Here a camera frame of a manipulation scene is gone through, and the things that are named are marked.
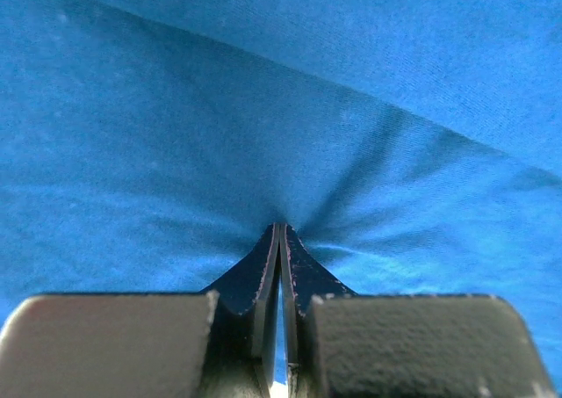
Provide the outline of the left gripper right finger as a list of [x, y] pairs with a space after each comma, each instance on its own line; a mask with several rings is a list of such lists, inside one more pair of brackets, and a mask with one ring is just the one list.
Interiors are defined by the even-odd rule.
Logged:
[[553, 397], [514, 307], [487, 294], [363, 295], [279, 229], [292, 397]]

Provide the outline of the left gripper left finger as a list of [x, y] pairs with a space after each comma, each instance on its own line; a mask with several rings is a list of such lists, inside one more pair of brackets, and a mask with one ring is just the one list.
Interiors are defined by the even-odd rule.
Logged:
[[4, 397], [266, 397], [280, 227], [197, 293], [45, 293], [1, 330]]

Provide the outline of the navy blue t-shirt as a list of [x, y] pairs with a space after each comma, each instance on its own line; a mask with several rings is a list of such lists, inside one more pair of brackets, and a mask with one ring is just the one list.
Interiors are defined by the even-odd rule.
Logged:
[[561, 0], [1, 0], [1, 315], [189, 291], [291, 224], [489, 293], [561, 380]]

